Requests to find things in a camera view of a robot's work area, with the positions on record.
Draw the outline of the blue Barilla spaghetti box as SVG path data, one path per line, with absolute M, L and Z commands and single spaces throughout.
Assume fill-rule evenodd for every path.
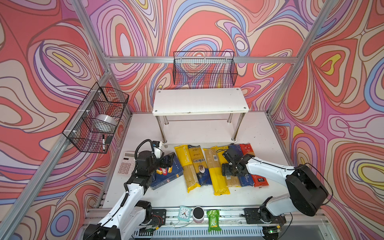
M 240 145 L 229 145 L 229 149 L 234 150 L 236 154 L 240 156 L 240 158 L 244 156 Z M 240 176 L 239 181 L 242 187 L 254 186 L 254 181 L 250 174 L 247 174 L 245 176 Z

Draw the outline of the yellow Pastatime spaghetti bag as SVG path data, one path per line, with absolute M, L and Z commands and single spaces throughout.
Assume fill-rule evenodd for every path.
M 187 186 L 187 193 L 200 187 L 197 173 L 195 171 L 191 154 L 187 145 L 175 147 L 175 152 L 184 171 L 184 178 Z

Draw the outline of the blue Ankara spaghetti bag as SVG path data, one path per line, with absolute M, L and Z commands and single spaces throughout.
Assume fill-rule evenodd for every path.
M 212 185 L 212 180 L 201 146 L 188 145 L 193 166 L 201 186 Z

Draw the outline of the green snack packet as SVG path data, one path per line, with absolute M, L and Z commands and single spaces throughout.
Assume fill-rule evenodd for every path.
M 207 216 L 208 216 L 208 232 L 212 231 L 221 231 L 221 227 L 219 224 L 220 220 L 220 211 L 219 210 L 209 210 L 207 211 Z

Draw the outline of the aluminium frame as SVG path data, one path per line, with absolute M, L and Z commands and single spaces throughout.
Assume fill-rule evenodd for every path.
M 170 57 L 174 51 L 232 50 L 236 85 L 251 111 L 266 111 L 289 64 L 310 43 L 323 1 L 1 1 L 1 218 L 20 197 L 102 77 L 151 112 L 155 91 L 172 89 L 171 64 L 112 57 Z

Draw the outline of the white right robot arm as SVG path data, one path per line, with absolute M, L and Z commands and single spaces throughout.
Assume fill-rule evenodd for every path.
M 300 212 L 313 217 L 325 204 L 329 192 L 318 177 L 306 165 L 297 167 L 277 165 L 252 154 L 243 156 L 233 149 L 225 150 L 222 156 L 222 175 L 242 177 L 258 175 L 274 181 L 287 189 L 287 193 L 268 197 L 256 210 L 256 220 L 269 224 L 286 213 Z

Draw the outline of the blue Barilla rigatoni box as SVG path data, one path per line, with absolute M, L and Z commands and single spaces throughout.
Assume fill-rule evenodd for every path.
M 168 154 L 167 157 L 172 159 L 172 166 L 166 168 L 158 168 L 152 175 L 152 182 L 150 187 L 152 190 L 156 190 L 174 180 L 181 177 L 184 174 L 183 167 L 176 153 Z

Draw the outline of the white two-tier shelf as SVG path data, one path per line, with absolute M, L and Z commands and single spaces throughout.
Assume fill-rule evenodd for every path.
M 159 90 L 153 115 L 164 145 L 235 143 L 249 107 L 239 88 Z

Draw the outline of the red spaghetti bag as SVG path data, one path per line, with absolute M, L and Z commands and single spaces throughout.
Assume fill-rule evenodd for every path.
M 254 150 L 252 149 L 251 144 L 240 144 L 241 150 L 244 155 L 250 154 L 255 155 Z M 254 182 L 255 188 L 262 188 L 269 186 L 269 183 L 266 178 L 259 175 L 251 175 L 252 180 Z

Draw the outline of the teal alarm clock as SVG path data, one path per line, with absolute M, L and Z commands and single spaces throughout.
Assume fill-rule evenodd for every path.
M 182 222 L 189 222 L 191 217 L 192 209 L 185 206 L 180 206 L 178 213 L 178 220 Z

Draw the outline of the white pink calculator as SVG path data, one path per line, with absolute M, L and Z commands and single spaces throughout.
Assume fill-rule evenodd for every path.
M 122 158 L 119 160 L 118 164 L 118 174 L 124 176 L 130 176 L 136 166 L 136 160 L 134 152 L 127 151 L 123 153 Z

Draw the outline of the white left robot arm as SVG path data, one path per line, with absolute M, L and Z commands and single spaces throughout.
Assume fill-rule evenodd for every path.
M 175 153 L 158 158 L 156 151 L 135 153 L 135 168 L 124 183 L 125 192 L 98 224 L 90 224 L 84 240 L 128 240 L 142 226 L 145 232 L 158 230 L 166 223 L 166 210 L 153 211 L 152 204 L 142 200 L 159 168 L 172 167 Z

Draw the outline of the silver tape roll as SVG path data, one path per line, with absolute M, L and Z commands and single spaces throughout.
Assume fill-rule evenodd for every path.
M 105 114 L 97 115 L 96 119 L 100 120 L 102 122 L 114 125 L 114 126 L 116 126 L 118 124 L 118 122 L 116 121 L 116 119 L 114 117 L 111 117 L 111 116 L 105 115 Z

